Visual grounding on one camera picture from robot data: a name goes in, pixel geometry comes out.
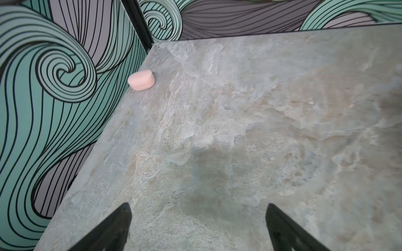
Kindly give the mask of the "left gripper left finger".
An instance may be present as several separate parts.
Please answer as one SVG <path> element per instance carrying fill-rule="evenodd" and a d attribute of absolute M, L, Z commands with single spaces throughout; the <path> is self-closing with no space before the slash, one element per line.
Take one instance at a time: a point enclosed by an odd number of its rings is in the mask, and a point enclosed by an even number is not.
<path fill-rule="evenodd" d="M 125 202 L 104 219 L 69 251 L 122 251 L 132 220 L 129 203 Z"/>

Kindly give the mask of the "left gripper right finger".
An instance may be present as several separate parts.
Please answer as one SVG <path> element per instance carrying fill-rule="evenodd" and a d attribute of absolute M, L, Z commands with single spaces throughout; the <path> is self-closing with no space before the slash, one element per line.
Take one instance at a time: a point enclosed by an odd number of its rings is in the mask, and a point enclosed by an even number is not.
<path fill-rule="evenodd" d="M 275 204 L 269 204 L 265 221 L 274 251 L 329 251 Z"/>

